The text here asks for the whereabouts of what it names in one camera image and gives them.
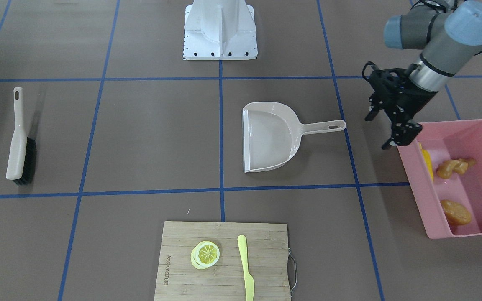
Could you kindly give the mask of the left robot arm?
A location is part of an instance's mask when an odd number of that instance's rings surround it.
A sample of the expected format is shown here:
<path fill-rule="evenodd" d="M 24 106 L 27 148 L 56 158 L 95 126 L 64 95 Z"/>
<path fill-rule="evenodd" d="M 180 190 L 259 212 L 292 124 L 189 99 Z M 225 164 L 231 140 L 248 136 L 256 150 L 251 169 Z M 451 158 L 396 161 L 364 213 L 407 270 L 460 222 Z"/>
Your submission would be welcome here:
<path fill-rule="evenodd" d="M 383 30 L 389 48 L 417 49 L 419 57 L 406 68 L 380 69 L 369 61 L 371 121 L 384 111 L 391 135 L 382 149 L 410 145 L 422 126 L 414 116 L 436 96 L 472 57 L 482 53 L 482 2 L 419 0 L 405 15 L 391 17 Z"/>

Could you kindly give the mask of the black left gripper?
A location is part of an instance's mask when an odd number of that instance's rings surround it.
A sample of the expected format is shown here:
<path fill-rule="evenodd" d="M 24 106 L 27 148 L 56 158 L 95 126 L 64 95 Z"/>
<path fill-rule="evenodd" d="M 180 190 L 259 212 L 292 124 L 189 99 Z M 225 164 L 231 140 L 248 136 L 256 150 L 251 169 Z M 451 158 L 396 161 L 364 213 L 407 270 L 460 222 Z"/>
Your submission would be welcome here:
<path fill-rule="evenodd" d="M 390 90 L 390 99 L 386 107 L 370 105 L 364 118 L 371 122 L 384 110 L 391 121 L 391 136 L 381 146 L 382 149 L 410 145 L 422 131 L 422 125 L 413 119 L 438 92 L 426 91 L 413 83 L 408 77 L 384 75 L 385 88 Z"/>

